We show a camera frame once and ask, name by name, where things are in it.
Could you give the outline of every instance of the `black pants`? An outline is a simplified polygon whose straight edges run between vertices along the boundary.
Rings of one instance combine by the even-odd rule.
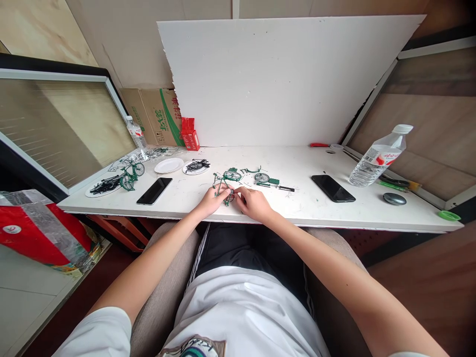
[[[221,266],[261,270],[276,277],[311,312],[303,261],[267,227],[210,223],[198,254],[196,277]]]

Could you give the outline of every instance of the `cardboard box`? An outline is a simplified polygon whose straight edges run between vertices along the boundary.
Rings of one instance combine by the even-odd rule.
[[[149,145],[185,146],[179,102],[173,89],[121,89],[127,111]]]

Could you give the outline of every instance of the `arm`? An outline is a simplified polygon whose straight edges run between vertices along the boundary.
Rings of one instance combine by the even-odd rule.
[[[216,188],[208,189],[197,207],[134,260],[101,295],[88,315],[102,307],[116,306],[123,309],[129,316],[131,324],[134,324],[142,306],[186,239],[198,223],[215,212],[230,194],[230,190],[226,189],[215,197],[216,192]]]
[[[408,310],[366,272],[273,211],[262,192],[245,187],[235,192],[241,194],[235,200],[241,211],[286,241],[344,305],[374,357],[396,352],[448,357]]]

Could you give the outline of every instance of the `person's left hand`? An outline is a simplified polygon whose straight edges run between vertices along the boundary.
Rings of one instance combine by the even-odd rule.
[[[214,213],[231,192],[230,189],[226,187],[226,185],[222,184],[220,188],[220,195],[215,196],[215,194],[218,193],[219,185],[216,184],[215,187],[216,188],[209,188],[200,203],[193,209],[195,212],[199,213],[201,219],[205,219]]]

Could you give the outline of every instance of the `red-handled tool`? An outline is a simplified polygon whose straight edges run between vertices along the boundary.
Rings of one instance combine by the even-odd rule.
[[[328,147],[329,144],[311,143],[310,147]]]

